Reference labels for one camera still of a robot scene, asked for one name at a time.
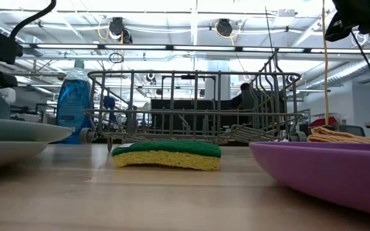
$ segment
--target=white plate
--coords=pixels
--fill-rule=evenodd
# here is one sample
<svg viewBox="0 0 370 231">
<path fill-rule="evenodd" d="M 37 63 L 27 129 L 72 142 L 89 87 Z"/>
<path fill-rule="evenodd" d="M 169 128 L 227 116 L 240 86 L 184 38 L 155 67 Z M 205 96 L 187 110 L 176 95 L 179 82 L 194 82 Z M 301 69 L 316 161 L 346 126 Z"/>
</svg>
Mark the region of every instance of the white plate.
<svg viewBox="0 0 370 231">
<path fill-rule="evenodd" d="M 0 166 L 39 154 L 46 146 L 45 142 L 0 141 Z"/>
<path fill-rule="evenodd" d="M 0 119 L 0 141 L 55 142 L 72 134 L 71 128 Z"/>
</svg>

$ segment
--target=person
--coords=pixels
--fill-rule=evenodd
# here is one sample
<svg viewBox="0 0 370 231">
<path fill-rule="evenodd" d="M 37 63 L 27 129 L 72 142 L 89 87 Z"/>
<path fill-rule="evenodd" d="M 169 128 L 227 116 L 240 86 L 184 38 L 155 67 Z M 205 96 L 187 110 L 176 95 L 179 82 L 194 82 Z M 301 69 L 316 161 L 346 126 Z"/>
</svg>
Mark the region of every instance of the person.
<svg viewBox="0 0 370 231">
<path fill-rule="evenodd" d="M 249 83 L 243 83 L 241 84 L 241 94 L 235 96 L 233 99 L 231 99 L 231 108 L 233 109 L 241 109 L 242 106 L 242 92 L 245 90 L 249 90 Z"/>
</svg>

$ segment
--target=ceiling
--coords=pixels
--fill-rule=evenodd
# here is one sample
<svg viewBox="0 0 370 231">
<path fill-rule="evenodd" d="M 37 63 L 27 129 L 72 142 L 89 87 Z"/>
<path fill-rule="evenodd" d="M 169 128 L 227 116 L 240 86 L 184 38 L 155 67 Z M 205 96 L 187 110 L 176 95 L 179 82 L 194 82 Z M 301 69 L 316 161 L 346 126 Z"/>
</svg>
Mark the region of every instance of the ceiling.
<svg viewBox="0 0 370 231">
<path fill-rule="evenodd" d="M 49 4 L 48 0 L 0 0 L 0 27 L 6 31 L 23 19 L 42 10 Z M 229 19 L 233 26 L 234 46 L 270 47 L 323 47 L 322 30 L 317 25 L 321 22 L 322 11 L 320 0 L 61 0 L 55 10 L 35 21 L 18 34 L 25 42 L 56 44 L 117 44 L 118 40 L 108 36 L 107 25 L 113 17 L 123 17 L 124 25 L 131 33 L 134 44 L 176 44 L 198 46 L 231 46 L 229 38 L 218 36 L 215 24 L 219 19 Z M 274 26 L 278 10 L 294 10 L 295 18 L 286 26 Z M 326 1 L 326 23 L 330 22 L 335 12 L 331 1 Z M 370 39 L 361 37 L 360 42 L 370 46 Z M 331 48 L 355 48 L 351 38 L 337 42 L 328 42 Z M 23 77 L 21 81 L 60 85 L 56 77 L 45 74 L 66 73 L 73 68 L 75 58 L 85 60 L 87 71 L 102 70 L 202 70 L 206 71 L 208 63 L 215 60 L 227 60 L 230 71 L 257 71 L 262 68 L 269 54 L 244 53 L 236 56 L 230 52 L 189 52 L 189 51 L 125 51 L 123 64 L 109 62 L 109 55 L 114 51 L 93 50 L 42 50 L 42 57 L 24 55 L 18 58 L 17 65 L 6 66 L 12 73 L 28 74 L 33 68 L 39 71 L 39 77 Z M 330 67 L 336 67 L 349 61 L 359 61 L 359 55 L 330 55 Z M 279 57 L 279 66 L 285 72 L 303 74 L 312 80 L 323 73 L 323 56 L 313 54 L 284 54 Z M 157 76 L 158 85 L 161 77 Z M 144 75 L 136 76 L 136 85 L 147 85 Z M 246 81 L 243 76 L 231 78 L 231 86 L 236 89 Z M 107 78 L 107 84 L 129 86 L 129 79 Z M 179 80 L 175 84 L 193 86 L 192 80 Z M 43 87 L 58 93 L 59 87 Z M 129 98 L 129 89 L 113 87 L 111 89 L 122 98 Z M 134 99 L 141 107 L 154 96 L 148 90 L 146 96 L 135 91 Z M 187 98 L 193 95 L 192 90 L 175 91 L 175 98 Z"/>
</svg>

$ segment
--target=green scouring pad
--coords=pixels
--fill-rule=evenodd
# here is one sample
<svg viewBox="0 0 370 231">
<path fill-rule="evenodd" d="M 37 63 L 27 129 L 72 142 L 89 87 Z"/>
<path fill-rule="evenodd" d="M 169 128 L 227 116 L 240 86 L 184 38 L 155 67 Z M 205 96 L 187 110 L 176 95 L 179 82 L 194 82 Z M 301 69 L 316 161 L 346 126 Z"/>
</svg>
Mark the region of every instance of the green scouring pad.
<svg viewBox="0 0 370 231">
<path fill-rule="evenodd" d="M 114 165 L 162 164 L 200 170 L 218 170 L 221 149 L 199 141 L 150 141 L 123 144 L 112 151 Z"/>
</svg>

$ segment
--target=purple bowl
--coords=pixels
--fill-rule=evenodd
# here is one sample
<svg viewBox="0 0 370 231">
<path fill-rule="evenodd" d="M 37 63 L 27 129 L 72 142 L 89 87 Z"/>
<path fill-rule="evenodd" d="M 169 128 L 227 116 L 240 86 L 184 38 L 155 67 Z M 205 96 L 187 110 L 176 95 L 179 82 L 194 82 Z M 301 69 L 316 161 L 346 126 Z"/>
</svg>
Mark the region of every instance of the purple bowl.
<svg viewBox="0 0 370 231">
<path fill-rule="evenodd" d="M 370 144 L 252 142 L 255 160 L 278 182 L 370 213 Z"/>
</svg>

